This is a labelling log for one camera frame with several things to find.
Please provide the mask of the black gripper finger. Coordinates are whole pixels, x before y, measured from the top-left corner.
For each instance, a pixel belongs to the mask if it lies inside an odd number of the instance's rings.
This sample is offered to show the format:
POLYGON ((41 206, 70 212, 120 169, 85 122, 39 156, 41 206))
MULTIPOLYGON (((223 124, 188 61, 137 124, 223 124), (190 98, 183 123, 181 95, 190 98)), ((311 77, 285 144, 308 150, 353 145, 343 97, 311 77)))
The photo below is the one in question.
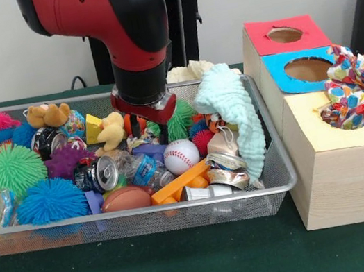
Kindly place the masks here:
POLYGON ((159 124, 158 127, 160 128, 160 144, 161 145, 168 145, 169 144, 169 135, 168 135, 168 125, 167 124, 159 124))
POLYGON ((132 135, 135 138, 140 138, 141 130, 140 130, 140 122, 138 121, 138 116, 136 114, 130 114, 130 127, 132 130, 132 135))

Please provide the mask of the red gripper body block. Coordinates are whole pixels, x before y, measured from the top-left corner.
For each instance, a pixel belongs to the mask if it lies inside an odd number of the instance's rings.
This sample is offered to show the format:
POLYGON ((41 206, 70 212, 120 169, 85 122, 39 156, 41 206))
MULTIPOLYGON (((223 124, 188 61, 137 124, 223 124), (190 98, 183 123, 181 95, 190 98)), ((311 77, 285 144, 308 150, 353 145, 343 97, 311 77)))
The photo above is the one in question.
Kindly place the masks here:
POLYGON ((118 88, 112 88, 110 100, 112 106, 123 113, 135 114, 143 117, 148 121, 156 122, 157 124, 167 124, 174 114, 176 108, 176 95, 165 91, 161 100, 149 105, 132 105, 119 97, 118 88))

